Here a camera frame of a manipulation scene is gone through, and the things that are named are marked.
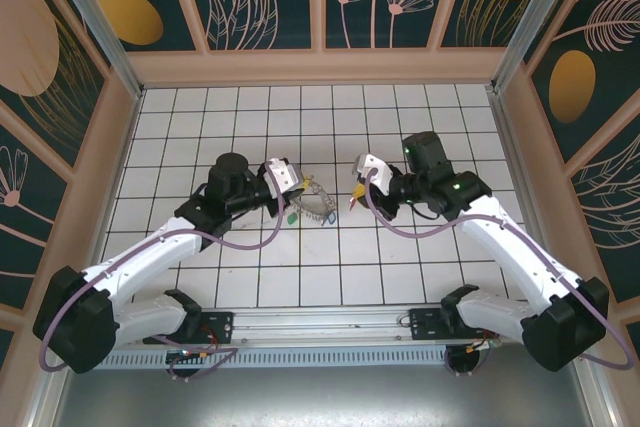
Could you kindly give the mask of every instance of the yellow oval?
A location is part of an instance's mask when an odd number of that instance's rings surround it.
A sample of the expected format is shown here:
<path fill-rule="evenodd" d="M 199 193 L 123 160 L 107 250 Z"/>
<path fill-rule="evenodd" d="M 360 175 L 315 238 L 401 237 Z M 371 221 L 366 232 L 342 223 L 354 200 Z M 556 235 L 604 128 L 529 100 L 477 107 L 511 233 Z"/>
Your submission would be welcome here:
<path fill-rule="evenodd" d="M 98 0 L 98 4 L 120 40 L 149 45 L 162 37 L 162 19 L 148 0 Z"/>
<path fill-rule="evenodd" d="M 49 88 L 60 42 L 45 0 L 0 0 L 0 52 L 0 85 L 29 97 Z"/>
<path fill-rule="evenodd" d="M 569 124 L 585 111 L 596 86 L 596 68 L 579 50 L 565 52 L 558 59 L 549 83 L 549 105 L 553 116 Z"/>

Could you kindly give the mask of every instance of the purple cable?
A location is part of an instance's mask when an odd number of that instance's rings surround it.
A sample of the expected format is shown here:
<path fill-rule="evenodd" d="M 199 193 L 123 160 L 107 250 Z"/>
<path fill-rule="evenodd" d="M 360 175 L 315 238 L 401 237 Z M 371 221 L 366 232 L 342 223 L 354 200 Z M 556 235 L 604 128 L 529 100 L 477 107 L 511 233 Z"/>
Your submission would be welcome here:
<path fill-rule="evenodd" d="M 373 203 L 373 199 L 371 198 L 371 178 L 377 173 L 378 173 L 378 169 L 373 168 L 369 171 L 369 174 L 367 174 L 367 177 L 365 179 L 365 184 L 364 184 L 364 187 L 365 187 L 364 195 L 367 200 L 367 205 L 369 206 L 369 210 L 373 212 L 373 215 L 376 217 L 376 219 L 378 219 L 380 223 L 384 225 L 387 229 L 389 229 L 394 234 L 397 234 L 401 237 L 405 237 L 407 239 L 424 239 L 426 237 L 431 237 L 432 235 L 439 234 L 440 232 L 447 230 L 450 227 L 453 227 L 458 224 L 462 224 L 464 222 L 468 222 L 470 220 L 484 220 L 486 222 L 493 222 L 494 224 L 500 225 L 501 228 L 504 228 L 509 232 L 511 232 L 520 241 L 522 241 L 527 247 L 529 247 L 531 252 L 533 252 L 534 255 L 538 257 L 538 259 L 540 259 L 540 261 L 544 264 L 547 270 L 551 272 L 558 279 L 558 282 L 560 282 L 563 287 L 565 287 L 569 292 L 571 292 L 574 295 L 574 297 L 578 299 L 580 303 L 591 313 L 591 315 L 593 315 L 598 320 L 598 322 L 600 322 L 604 326 L 604 328 L 607 329 L 607 331 L 616 339 L 618 344 L 620 344 L 620 347 L 622 347 L 622 350 L 627 356 L 627 362 L 624 364 L 618 364 L 615 362 L 611 362 L 609 360 L 604 360 L 598 357 L 594 357 L 590 354 L 582 354 L 580 357 L 583 359 L 595 362 L 597 364 L 604 365 L 605 367 L 609 367 L 611 369 L 630 370 L 633 368 L 635 364 L 634 354 L 632 353 L 631 348 L 627 345 L 627 342 L 624 340 L 622 335 L 615 329 L 613 325 L 609 323 L 607 319 L 604 318 L 604 316 L 600 312 L 598 312 L 598 310 L 593 305 L 589 303 L 589 301 L 580 292 L 578 292 L 578 290 L 573 285 L 571 285 L 562 276 L 562 274 L 545 257 L 545 255 L 542 253 L 540 248 L 535 243 L 533 243 L 526 235 L 522 234 L 518 229 L 516 229 L 512 225 L 505 224 L 504 222 L 499 220 L 497 217 L 493 217 L 490 215 L 483 215 L 483 214 L 468 215 L 466 217 L 454 219 L 435 229 L 429 230 L 427 232 L 420 232 L 419 234 L 417 233 L 414 234 L 413 232 L 404 232 L 398 229 L 397 227 L 394 227 L 393 225 L 391 225 L 382 216 L 382 214 L 378 211 L 378 209 L 375 207 Z"/>
<path fill-rule="evenodd" d="M 175 373 L 173 368 L 180 361 L 180 358 L 178 357 L 178 358 L 173 359 L 171 361 L 171 363 L 169 364 L 169 373 L 171 374 L 171 377 L 173 378 L 173 380 L 180 379 L 184 383 L 187 383 L 190 380 L 201 379 L 205 375 L 209 375 L 209 374 L 215 372 L 216 370 L 218 370 L 218 367 L 220 367 L 225 362 L 228 362 L 231 359 L 231 357 L 233 357 L 234 355 L 236 355 L 238 353 L 238 349 L 235 348 L 235 347 L 230 347 L 228 349 L 218 349 L 218 348 L 215 348 L 215 349 L 211 349 L 211 348 L 203 349 L 202 347 L 196 347 L 195 349 L 189 349 L 188 346 L 183 345 L 183 344 L 178 344 L 177 342 L 174 342 L 173 340 L 167 339 L 163 335 L 154 335 L 153 338 L 158 340 L 158 341 L 160 341 L 160 342 L 162 342 L 162 343 L 165 343 L 167 345 L 171 345 L 173 347 L 177 347 L 177 348 L 182 349 L 182 350 L 198 352 L 198 353 L 208 354 L 208 355 L 229 354 L 229 355 L 224 356 L 222 359 L 220 359 L 218 362 L 216 362 L 212 366 L 207 367 L 206 369 L 202 369 L 202 370 L 196 372 L 195 374 L 193 374 L 193 375 L 191 375 L 189 377 L 180 377 Z"/>
<path fill-rule="evenodd" d="M 276 181 L 276 178 L 275 178 L 275 175 L 273 175 L 273 172 L 271 172 L 270 169 L 267 169 L 267 174 L 271 178 L 271 182 L 273 183 L 274 188 L 276 189 L 276 198 L 278 199 L 278 221 L 276 222 L 276 226 L 269 237 L 267 237 L 265 240 L 263 240 L 262 242 L 256 245 L 239 245 L 239 244 L 234 244 L 232 242 L 227 242 L 226 240 L 220 239 L 218 237 L 207 234 L 205 232 L 200 232 L 198 230 L 178 229 L 172 232 L 167 232 L 164 235 L 159 235 L 157 237 L 154 237 L 153 239 L 150 239 L 148 242 L 145 242 L 139 247 L 133 249 L 128 254 L 122 256 L 120 259 L 116 260 L 109 268 L 107 268 L 100 275 L 97 275 L 95 278 L 87 282 L 80 289 L 78 289 L 78 291 L 75 294 L 69 297 L 69 299 L 64 303 L 62 308 L 55 315 L 55 317 L 51 321 L 51 324 L 49 325 L 49 328 L 47 329 L 47 332 L 44 334 L 44 337 L 42 339 L 42 345 L 40 346 L 40 353 L 38 355 L 38 362 L 40 364 L 40 368 L 45 372 L 59 372 L 60 370 L 64 369 L 67 366 L 67 364 L 65 363 L 62 363 L 60 365 L 55 365 L 55 366 L 47 364 L 47 348 L 49 347 L 49 342 L 51 342 L 51 337 L 53 337 L 53 333 L 58 328 L 60 321 L 65 316 L 65 314 L 69 311 L 71 306 L 73 306 L 73 304 L 75 304 L 77 300 L 80 297 L 82 297 L 85 293 L 87 293 L 94 285 L 96 285 L 102 279 L 107 278 L 111 273 L 113 273 L 118 268 L 120 268 L 122 264 L 128 262 L 133 257 L 145 251 L 152 245 L 155 245 L 158 242 L 164 242 L 166 239 L 175 237 L 177 235 L 183 235 L 183 234 L 199 235 L 200 237 L 203 237 L 212 242 L 216 242 L 225 247 L 229 247 L 237 250 L 258 250 L 269 245 L 273 241 L 273 239 L 275 239 L 276 235 L 278 235 L 278 233 L 280 232 L 280 228 L 282 227 L 282 220 L 284 218 L 284 198 L 282 197 L 282 192 L 280 192 L 280 189 L 278 187 L 278 182 Z"/>

